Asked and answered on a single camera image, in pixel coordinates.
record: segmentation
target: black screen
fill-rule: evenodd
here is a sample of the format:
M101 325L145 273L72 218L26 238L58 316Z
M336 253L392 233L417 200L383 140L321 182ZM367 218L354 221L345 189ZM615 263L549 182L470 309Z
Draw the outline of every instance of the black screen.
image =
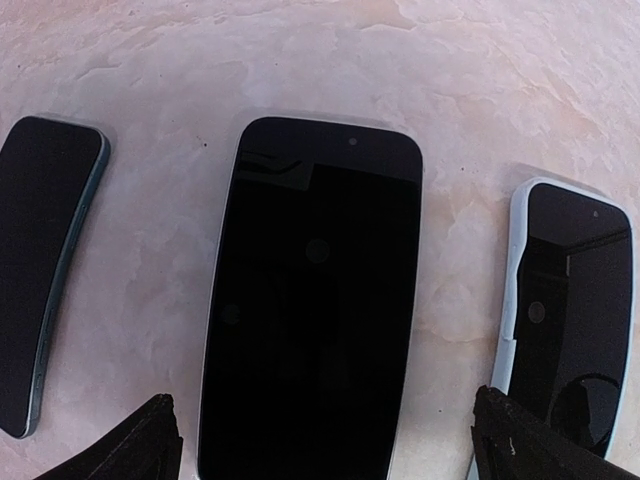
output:
M16 437L53 275L101 146L89 128L27 117L0 151L0 427Z
M631 228L619 208L548 184L528 216L509 396L603 457L628 351Z
M245 130L211 307L203 480L387 478L421 182L397 133L278 118Z

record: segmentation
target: table surface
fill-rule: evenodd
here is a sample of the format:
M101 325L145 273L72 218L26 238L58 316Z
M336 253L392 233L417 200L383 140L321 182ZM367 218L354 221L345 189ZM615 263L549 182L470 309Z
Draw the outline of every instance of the table surface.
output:
M250 117L386 125L425 159L414 331L393 479L462 479L490 379L509 198L547 173L640 224L640 3L32 0L0 6L0 138L89 123L114 151L79 240L36 433L0 477L83 450L158 392L195 444L211 279ZM611 460L640 474L640 329Z

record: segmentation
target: white marble countertop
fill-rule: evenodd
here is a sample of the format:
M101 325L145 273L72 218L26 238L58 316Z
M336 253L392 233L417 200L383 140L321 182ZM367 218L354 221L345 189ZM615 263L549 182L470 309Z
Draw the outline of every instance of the white marble countertop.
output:
M175 398L181 478L194 478L230 150L252 109L361 118L422 149L393 479L466 473L514 188L551 172L599 189L640 225L636 1L9 1L0 41L2 141L21 116L54 114L101 127L115 147L67 283L40 425L25 440L0 433L2 479L52 468L157 392ZM611 457L636 474L639 335Z

